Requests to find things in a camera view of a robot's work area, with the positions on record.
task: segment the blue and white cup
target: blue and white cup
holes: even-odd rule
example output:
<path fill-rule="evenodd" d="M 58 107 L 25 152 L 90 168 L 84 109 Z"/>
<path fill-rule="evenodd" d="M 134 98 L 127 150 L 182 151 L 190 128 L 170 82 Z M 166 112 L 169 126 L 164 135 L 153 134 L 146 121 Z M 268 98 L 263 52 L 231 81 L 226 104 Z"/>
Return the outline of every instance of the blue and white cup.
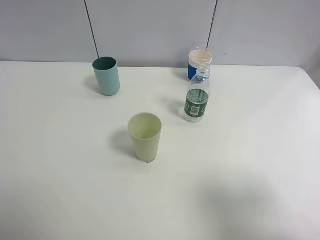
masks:
<path fill-rule="evenodd" d="M 191 80 L 200 64 L 211 64 L 212 55 L 205 48 L 194 48 L 189 53 L 188 78 Z"/>

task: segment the teal cup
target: teal cup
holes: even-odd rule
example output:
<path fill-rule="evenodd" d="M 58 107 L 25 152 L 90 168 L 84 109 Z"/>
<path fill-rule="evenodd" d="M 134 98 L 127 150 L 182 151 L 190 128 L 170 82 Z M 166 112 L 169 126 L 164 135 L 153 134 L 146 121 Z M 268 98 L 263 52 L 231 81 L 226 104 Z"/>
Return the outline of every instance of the teal cup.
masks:
<path fill-rule="evenodd" d="M 112 96 L 119 92 L 118 66 L 114 58 L 100 57 L 93 62 L 92 66 L 102 94 Z"/>

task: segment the white wall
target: white wall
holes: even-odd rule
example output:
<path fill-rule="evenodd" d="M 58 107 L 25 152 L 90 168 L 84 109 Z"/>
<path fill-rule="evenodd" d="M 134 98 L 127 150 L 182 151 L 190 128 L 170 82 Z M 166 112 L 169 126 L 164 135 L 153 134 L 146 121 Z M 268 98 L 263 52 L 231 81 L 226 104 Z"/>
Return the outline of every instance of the white wall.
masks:
<path fill-rule="evenodd" d="M 320 46 L 320 0 L 219 0 L 215 64 L 305 65 Z"/>
<path fill-rule="evenodd" d="M 0 61 L 92 62 L 83 0 L 1 0 Z"/>
<path fill-rule="evenodd" d="M 100 56 L 120 66 L 187 67 L 206 47 L 216 0 L 86 0 Z"/>

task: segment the pale yellow-green cup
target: pale yellow-green cup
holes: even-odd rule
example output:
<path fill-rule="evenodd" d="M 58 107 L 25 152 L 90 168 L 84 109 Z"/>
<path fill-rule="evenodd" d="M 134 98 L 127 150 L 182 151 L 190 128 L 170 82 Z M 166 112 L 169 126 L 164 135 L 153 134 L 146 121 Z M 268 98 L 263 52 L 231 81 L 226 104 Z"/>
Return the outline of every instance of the pale yellow-green cup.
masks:
<path fill-rule="evenodd" d="M 128 130 L 135 153 L 142 162 L 151 162 L 157 157 L 162 124 L 151 113 L 140 113 L 130 119 Z"/>

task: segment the cup rim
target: cup rim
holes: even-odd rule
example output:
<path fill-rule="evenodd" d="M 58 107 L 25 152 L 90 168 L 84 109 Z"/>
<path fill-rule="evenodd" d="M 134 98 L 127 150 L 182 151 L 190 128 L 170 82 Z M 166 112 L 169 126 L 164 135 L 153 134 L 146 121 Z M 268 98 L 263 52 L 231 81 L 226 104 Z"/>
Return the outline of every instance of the cup rim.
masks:
<path fill-rule="evenodd" d="M 136 137 L 136 136 L 133 136 L 133 135 L 131 134 L 131 132 L 130 132 L 130 129 L 129 129 L 129 124 L 130 124 L 131 120 L 132 120 L 133 118 L 139 116 L 139 115 L 145 115 L 145 114 L 147 114 L 147 115 L 152 115 L 152 116 L 156 117 L 156 118 L 159 120 L 159 122 L 160 122 L 160 130 L 159 130 L 159 132 L 158 132 L 156 135 L 154 135 L 153 137 L 150 137 L 150 138 L 138 138 L 138 137 Z M 138 114 L 136 114 L 136 115 L 134 115 L 133 117 L 130 118 L 127 127 L 128 127 L 128 132 L 129 132 L 129 134 L 130 134 L 131 137 L 133 137 L 133 138 L 135 138 L 135 139 L 137 139 L 137 140 L 142 140 L 142 141 L 143 141 L 143 140 L 150 140 L 150 139 L 156 138 L 156 137 L 161 133 L 161 130 L 162 130 L 162 122 L 161 122 L 160 118 L 159 118 L 157 115 L 155 115 L 155 114 L 152 114 L 152 113 L 150 113 L 150 112 L 141 112 L 141 113 L 138 113 Z"/>
<path fill-rule="evenodd" d="M 106 69 L 106 70 L 101 70 L 101 69 L 98 69 L 95 67 L 95 65 L 97 64 L 98 61 L 102 61 L 102 60 L 112 60 L 114 61 L 114 63 L 112 64 L 112 67 L 110 67 L 109 69 Z M 110 71 L 112 70 L 115 66 L 117 65 L 117 60 L 113 57 L 110 57 L 110 56 L 102 56 L 102 57 L 99 57 L 97 58 L 96 60 L 94 60 L 94 62 L 92 63 L 92 67 L 94 68 L 94 70 L 97 70 L 97 71 L 101 71 L 101 72 L 105 72 L 105 71 Z"/>

